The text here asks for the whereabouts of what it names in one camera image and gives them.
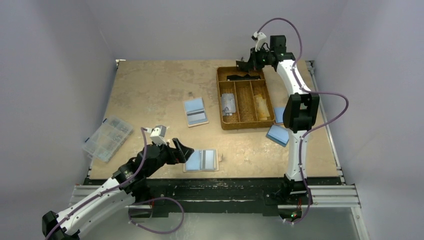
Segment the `beige snap card holder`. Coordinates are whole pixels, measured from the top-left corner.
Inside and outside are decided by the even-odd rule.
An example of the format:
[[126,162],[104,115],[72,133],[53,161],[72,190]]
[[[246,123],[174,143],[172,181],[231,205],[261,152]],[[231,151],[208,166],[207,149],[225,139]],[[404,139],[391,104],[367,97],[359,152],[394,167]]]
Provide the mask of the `beige snap card holder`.
[[183,164],[184,173],[216,172],[219,170],[219,154],[216,149],[197,149]]

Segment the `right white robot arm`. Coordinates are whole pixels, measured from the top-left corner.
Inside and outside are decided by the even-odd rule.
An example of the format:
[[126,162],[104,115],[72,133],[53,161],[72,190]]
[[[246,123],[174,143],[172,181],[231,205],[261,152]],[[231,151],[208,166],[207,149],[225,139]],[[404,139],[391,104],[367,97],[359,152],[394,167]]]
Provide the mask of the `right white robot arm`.
[[262,32],[252,35],[255,46],[250,49],[248,61],[237,61],[236,68],[243,72],[272,66],[281,77],[288,92],[288,101],[282,114],[283,125],[288,129],[289,157],[280,190],[281,197],[307,193],[306,154],[308,131],[316,123],[320,97],[307,87],[298,75],[297,60],[286,48],[284,35],[272,35],[268,47]]

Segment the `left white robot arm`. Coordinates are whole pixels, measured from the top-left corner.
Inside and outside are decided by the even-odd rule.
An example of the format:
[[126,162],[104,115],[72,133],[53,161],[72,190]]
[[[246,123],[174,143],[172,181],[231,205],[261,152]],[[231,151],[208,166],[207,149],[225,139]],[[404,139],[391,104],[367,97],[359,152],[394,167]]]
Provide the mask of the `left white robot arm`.
[[168,143],[145,144],[137,156],[107,179],[96,191],[83,200],[58,213],[49,211],[42,217],[42,233],[47,240],[78,240],[83,229],[98,223],[102,217],[125,205],[147,205],[172,198],[154,197],[147,184],[147,178],[164,165],[185,163],[195,152],[184,146],[178,138],[172,139],[175,147]]

